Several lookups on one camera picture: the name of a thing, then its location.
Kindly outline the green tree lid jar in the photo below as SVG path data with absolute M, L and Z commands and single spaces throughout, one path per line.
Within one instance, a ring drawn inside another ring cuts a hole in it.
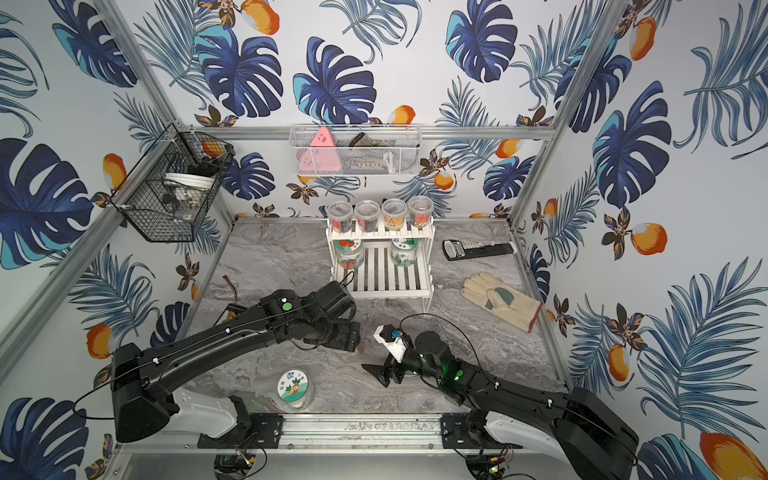
M 407 268 L 416 262 L 418 240 L 415 238 L 394 238 L 391 241 L 390 258 L 397 267 Z

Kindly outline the strawberry lid seed jar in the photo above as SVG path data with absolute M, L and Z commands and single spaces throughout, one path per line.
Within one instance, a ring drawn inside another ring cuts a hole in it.
M 345 270 L 359 268 L 365 260 L 363 241 L 360 239 L 342 239 L 333 242 L 336 263 Z

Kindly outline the clear lidless jar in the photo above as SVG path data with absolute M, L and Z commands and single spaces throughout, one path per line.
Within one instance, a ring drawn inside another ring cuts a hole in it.
M 378 230 L 380 206 L 372 200 L 360 201 L 354 207 L 354 217 L 357 230 L 363 233 L 372 233 Z
M 327 218 L 331 230 L 336 233 L 347 233 L 352 230 L 353 206 L 347 201 L 336 201 L 326 207 Z

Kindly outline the white slatted wooden shelf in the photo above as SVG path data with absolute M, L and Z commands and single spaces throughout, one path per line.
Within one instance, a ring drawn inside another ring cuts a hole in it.
M 400 231 L 386 231 L 384 220 L 380 218 L 376 232 L 360 232 L 356 224 L 353 224 L 352 230 L 343 234 L 332 231 L 328 222 L 325 233 L 331 255 L 331 279 L 344 284 L 355 299 L 418 301 L 420 311 L 429 310 L 434 296 L 430 264 L 435 238 L 433 220 L 423 229 L 406 224 Z M 417 258 L 412 266 L 402 268 L 393 264 L 390 249 L 394 238 L 418 240 Z M 342 239 L 363 241 L 365 260 L 359 268 L 345 270 L 336 263 L 333 242 Z

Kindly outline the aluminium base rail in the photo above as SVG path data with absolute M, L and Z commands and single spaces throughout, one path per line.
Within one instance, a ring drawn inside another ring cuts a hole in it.
M 554 437 L 497 413 L 446 414 L 257 414 L 254 431 L 241 441 L 165 431 L 127 443 L 130 453 L 224 453 L 255 450 L 300 454 L 442 454 L 506 445 L 521 453 L 566 460 Z

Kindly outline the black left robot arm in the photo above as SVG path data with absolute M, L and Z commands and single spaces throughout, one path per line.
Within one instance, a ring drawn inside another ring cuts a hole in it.
M 258 429 L 244 401 L 185 390 L 187 382 L 257 349 L 303 342 L 352 352 L 360 342 L 356 303 L 332 281 L 301 297 L 280 289 L 234 319 L 167 345 L 141 350 L 130 343 L 113 354 L 114 428 L 120 443 L 161 431 L 197 433 L 202 444 L 231 448 L 254 439 Z

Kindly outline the black remote control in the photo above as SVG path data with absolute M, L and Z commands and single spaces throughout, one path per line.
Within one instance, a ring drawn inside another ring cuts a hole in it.
M 517 247 L 513 242 L 482 245 L 449 239 L 442 242 L 442 251 L 448 261 L 459 261 L 512 255 L 517 252 Z

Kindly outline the clear wall-mounted tray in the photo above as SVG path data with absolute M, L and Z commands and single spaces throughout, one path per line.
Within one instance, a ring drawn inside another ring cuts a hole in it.
M 300 176 L 404 176 L 418 164 L 421 128 L 415 125 L 297 125 L 290 129 L 289 145 L 298 166 L 298 150 L 308 147 L 321 127 L 328 127 L 342 161 L 342 171 Z

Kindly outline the carrot lid seed jar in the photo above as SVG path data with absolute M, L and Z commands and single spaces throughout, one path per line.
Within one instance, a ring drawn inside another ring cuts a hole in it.
M 277 393 L 280 400 L 293 409 L 308 407 L 315 395 L 315 384 L 301 369 L 286 371 L 279 379 Z

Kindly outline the pink triangle object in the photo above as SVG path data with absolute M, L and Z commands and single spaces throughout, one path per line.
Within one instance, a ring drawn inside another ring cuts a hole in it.
M 308 147 L 300 148 L 297 171 L 304 175 L 328 175 L 342 171 L 342 161 L 328 127 L 321 127 Z

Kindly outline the beige work glove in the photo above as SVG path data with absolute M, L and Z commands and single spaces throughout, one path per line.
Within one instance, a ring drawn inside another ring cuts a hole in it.
M 538 319 L 542 303 L 482 272 L 464 281 L 461 295 L 504 322 L 530 333 Z

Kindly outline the white bowl in basket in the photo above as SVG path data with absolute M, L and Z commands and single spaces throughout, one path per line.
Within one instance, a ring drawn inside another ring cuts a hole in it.
M 164 181 L 199 190 L 210 190 L 214 184 L 214 179 L 211 177 L 182 173 L 166 173 Z

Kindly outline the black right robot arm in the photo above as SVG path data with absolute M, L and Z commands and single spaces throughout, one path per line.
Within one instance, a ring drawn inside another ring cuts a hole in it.
M 634 430 L 598 396 L 575 387 L 571 391 L 537 390 L 485 372 L 453 355 L 434 331 L 412 340 L 393 325 L 374 331 L 388 356 L 383 364 L 365 364 L 385 387 L 419 376 L 459 406 L 485 418 L 499 414 L 549 436 L 582 479 L 628 479 L 637 463 L 639 439 Z

